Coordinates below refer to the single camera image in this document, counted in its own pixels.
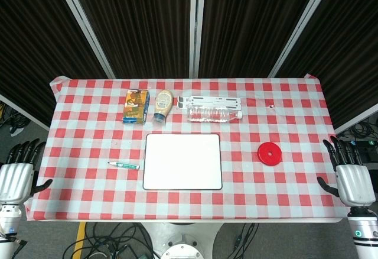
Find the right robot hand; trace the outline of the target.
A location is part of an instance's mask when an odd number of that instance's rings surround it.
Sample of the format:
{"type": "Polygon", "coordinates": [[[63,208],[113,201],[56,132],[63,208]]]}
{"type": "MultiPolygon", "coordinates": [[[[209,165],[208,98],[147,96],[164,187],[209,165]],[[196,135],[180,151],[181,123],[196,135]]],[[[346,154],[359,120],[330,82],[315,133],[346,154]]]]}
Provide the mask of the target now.
{"type": "Polygon", "coordinates": [[[348,207],[368,207],[376,201],[373,182],[355,145],[336,139],[323,140],[331,160],[336,187],[318,176],[317,182],[327,193],[339,198],[348,207]]]}

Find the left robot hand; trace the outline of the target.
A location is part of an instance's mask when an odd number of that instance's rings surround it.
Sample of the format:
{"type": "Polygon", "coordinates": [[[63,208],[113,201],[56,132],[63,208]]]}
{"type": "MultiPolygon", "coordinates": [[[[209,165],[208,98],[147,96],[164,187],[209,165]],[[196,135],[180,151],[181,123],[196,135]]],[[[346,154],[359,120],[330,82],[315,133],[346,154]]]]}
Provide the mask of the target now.
{"type": "Polygon", "coordinates": [[[10,149],[1,163],[1,205],[21,205],[50,187],[52,179],[37,184],[39,171],[36,163],[44,147],[45,142],[36,138],[10,149]]]}

